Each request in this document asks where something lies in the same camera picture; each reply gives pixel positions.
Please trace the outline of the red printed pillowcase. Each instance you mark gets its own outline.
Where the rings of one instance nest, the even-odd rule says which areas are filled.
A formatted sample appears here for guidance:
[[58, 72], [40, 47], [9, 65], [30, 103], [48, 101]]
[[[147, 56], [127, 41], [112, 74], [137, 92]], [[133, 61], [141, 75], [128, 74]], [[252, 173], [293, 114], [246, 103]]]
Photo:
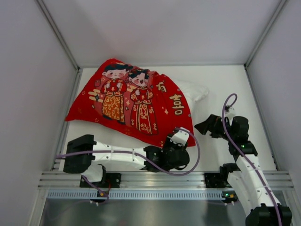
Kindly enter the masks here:
[[155, 146], [175, 128], [193, 130], [187, 99], [168, 76], [115, 58], [98, 68], [65, 119], [98, 123]]

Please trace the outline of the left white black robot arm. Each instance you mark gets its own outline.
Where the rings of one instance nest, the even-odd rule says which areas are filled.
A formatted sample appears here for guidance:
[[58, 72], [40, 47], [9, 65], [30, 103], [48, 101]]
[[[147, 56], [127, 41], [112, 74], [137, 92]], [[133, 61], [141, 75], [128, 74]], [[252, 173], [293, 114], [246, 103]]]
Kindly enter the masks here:
[[94, 135], [83, 135], [68, 142], [63, 171], [103, 183], [106, 171], [119, 166], [148, 172], [182, 170], [190, 162], [188, 139], [188, 133], [177, 131], [167, 136], [162, 147], [124, 148], [95, 141]]

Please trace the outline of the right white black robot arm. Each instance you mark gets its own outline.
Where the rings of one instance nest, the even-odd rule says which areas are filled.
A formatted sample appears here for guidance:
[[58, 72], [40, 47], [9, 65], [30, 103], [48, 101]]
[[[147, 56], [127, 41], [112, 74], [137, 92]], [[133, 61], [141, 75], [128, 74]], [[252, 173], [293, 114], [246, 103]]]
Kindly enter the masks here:
[[212, 138], [223, 138], [228, 142], [229, 152], [234, 163], [220, 167], [221, 179], [234, 190], [241, 203], [247, 226], [289, 226], [292, 212], [283, 206], [272, 192], [260, 167], [256, 148], [249, 141], [249, 121], [242, 116], [232, 120], [211, 114], [195, 129]]

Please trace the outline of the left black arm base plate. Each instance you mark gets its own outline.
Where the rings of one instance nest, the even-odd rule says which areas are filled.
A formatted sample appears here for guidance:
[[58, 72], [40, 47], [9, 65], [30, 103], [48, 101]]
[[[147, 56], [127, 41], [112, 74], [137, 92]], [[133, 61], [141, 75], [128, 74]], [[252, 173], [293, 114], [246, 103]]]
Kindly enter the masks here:
[[79, 186], [81, 188], [92, 188], [92, 186], [84, 179], [84, 177], [86, 177], [91, 184], [98, 188], [120, 188], [120, 173], [81, 175]]

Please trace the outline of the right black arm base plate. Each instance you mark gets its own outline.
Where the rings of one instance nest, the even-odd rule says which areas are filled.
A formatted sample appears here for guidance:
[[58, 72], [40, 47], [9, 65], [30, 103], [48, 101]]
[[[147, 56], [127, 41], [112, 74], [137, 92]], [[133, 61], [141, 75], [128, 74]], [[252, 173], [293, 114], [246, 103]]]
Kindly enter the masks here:
[[230, 188], [226, 178], [220, 173], [205, 173], [206, 188]]

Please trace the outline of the white pillow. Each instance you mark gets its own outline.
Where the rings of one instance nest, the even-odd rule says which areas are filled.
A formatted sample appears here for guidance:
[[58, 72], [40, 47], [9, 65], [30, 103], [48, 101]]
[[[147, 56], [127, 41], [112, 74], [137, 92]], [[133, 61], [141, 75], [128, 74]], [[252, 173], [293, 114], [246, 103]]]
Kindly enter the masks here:
[[209, 94], [209, 89], [198, 83], [189, 81], [174, 80], [174, 83], [178, 86], [181, 92], [190, 100], [195, 102], [205, 99]]

